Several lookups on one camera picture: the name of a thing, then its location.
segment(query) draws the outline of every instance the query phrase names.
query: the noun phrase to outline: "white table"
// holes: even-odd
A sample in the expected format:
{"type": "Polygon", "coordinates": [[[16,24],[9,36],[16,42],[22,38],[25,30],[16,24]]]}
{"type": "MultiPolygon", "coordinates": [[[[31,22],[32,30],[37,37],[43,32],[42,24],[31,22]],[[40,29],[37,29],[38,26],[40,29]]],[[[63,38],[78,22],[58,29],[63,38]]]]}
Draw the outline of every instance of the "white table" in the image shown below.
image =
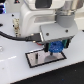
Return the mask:
{"type": "MultiPolygon", "coordinates": [[[[0,15],[0,23],[3,23],[0,31],[14,36],[12,19],[18,17],[19,14],[17,13],[14,14],[14,17],[11,14],[0,15]]],[[[63,51],[67,59],[36,68],[29,67],[25,53],[41,49],[42,46],[31,42],[13,41],[3,37],[0,37],[0,46],[3,47],[3,51],[0,52],[0,84],[10,84],[84,61],[84,33],[82,31],[79,31],[73,38],[69,48],[63,51]]]]}

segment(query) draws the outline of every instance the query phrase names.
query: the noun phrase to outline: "blue electronic component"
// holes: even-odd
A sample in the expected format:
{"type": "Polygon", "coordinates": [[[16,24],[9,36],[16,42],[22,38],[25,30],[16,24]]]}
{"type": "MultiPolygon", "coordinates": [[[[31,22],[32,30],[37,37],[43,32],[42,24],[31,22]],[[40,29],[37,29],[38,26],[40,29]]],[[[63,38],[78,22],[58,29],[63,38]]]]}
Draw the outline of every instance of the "blue electronic component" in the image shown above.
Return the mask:
{"type": "Polygon", "coordinates": [[[56,41],[50,43],[49,51],[52,53],[59,53],[63,50],[63,48],[64,48],[63,43],[61,41],[56,41]]]}

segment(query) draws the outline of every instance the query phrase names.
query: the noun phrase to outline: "cable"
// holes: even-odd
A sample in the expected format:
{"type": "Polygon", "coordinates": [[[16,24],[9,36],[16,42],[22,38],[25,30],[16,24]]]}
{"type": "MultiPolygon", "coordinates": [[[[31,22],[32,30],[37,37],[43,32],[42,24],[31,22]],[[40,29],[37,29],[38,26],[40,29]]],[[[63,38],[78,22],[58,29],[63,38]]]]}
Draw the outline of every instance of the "cable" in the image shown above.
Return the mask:
{"type": "Polygon", "coordinates": [[[8,39],[11,39],[11,40],[16,40],[16,41],[34,41],[34,42],[41,42],[41,37],[40,37],[40,33],[36,33],[36,34],[33,34],[32,36],[28,36],[28,37],[24,37],[24,38],[18,38],[18,37],[13,37],[13,36],[10,36],[10,35],[7,35],[3,32],[0,31],[0,35],[5,37],[5,38],[8,38],[8,39]]]}

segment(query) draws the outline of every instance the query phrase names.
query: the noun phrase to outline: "metal plate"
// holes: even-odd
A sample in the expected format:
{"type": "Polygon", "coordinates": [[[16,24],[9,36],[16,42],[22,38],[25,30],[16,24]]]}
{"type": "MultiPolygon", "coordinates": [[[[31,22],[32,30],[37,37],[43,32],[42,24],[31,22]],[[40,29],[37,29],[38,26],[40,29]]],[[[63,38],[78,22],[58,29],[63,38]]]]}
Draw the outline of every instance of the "metal plate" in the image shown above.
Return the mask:
{"type": "Polygon", "coordinates": [[[51,56],[50,52],[44,52],[44,50],[26,53],[26,57],[30,68],[66,59],[63,53],[53,53],[51,56]]]}

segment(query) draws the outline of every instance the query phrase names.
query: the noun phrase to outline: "connector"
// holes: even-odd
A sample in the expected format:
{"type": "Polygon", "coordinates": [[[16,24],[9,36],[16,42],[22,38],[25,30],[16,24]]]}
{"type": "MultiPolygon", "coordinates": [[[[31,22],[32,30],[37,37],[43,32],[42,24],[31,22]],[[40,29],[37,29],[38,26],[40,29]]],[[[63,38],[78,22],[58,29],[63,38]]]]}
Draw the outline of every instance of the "connector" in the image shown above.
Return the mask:
{"type": "Polygon", "coordinates": [[[28,38],[29,38],[28,40],[31,40],[34,43],[35,42],[42,42],[41,34],[40,33],[31,34],[31,36],[29,36],[28,38]]]}

